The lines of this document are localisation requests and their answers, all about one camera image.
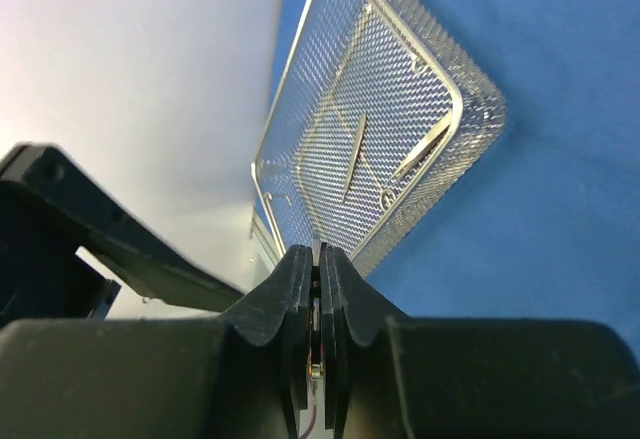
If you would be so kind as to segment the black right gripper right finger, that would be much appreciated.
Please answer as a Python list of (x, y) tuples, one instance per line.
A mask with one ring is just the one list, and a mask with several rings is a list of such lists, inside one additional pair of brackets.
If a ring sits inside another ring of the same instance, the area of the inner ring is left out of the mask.
[(337, 438), (635, 438), (639, 367), (581, 320), (415, 318), (319, 253), (325, 424)]

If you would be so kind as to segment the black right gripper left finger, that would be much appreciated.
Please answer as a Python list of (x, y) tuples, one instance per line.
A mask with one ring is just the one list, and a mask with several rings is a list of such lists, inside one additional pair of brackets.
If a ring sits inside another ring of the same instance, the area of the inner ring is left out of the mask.
[(313, 258), (290, 248), (221, 315), (19, 320), (1, 332), (5, 438), (294, 438)]

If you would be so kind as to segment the blue surgical wrap cloth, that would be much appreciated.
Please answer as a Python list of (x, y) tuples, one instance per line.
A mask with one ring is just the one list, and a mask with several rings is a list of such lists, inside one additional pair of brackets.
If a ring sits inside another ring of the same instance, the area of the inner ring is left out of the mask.
[(372, 273), (417, 316), (639, 331), (639, 0), (425, 0), (506, 132)]

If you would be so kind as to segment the steel wire mesh tray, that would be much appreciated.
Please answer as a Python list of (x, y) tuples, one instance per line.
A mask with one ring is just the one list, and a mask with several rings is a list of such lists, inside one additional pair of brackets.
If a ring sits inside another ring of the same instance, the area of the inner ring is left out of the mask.
[[(502, 133), (506, 115), (499, 89), (420, 0), (306, 0), (251, 166), (278, 253), (321, 239), (369, 274)], [(391, 182), (442, 120), (449, 128), (435, 147)], [(383, 189), (396, 194), (387, 211)]]

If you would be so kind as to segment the steel instrument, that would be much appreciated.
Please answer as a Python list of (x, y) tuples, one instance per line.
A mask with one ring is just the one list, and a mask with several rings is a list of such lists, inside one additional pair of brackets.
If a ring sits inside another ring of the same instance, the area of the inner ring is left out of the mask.
[(379, 205), (382, 211), (387, 211), (394, 204), (396, 194), (392, 189), (383, 189), (379, 196)]

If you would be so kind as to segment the steel forceps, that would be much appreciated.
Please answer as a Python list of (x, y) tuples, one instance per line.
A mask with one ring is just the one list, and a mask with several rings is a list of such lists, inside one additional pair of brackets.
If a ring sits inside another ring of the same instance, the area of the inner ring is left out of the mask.
[(436, 145), (439, 138), (448, 130), (444, 120), (434, 125), (409, 151), (390, 177), (391, 182), (400, 180), (414, 168)]

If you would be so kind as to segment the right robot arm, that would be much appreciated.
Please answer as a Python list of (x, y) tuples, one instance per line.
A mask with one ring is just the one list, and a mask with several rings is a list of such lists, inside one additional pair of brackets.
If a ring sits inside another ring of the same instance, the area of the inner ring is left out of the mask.
[(1, 162), (5, 438), (635, 438), (639, 368), (591, 321), (413, 318), (292, 246), (243, 293), (59, 148)]

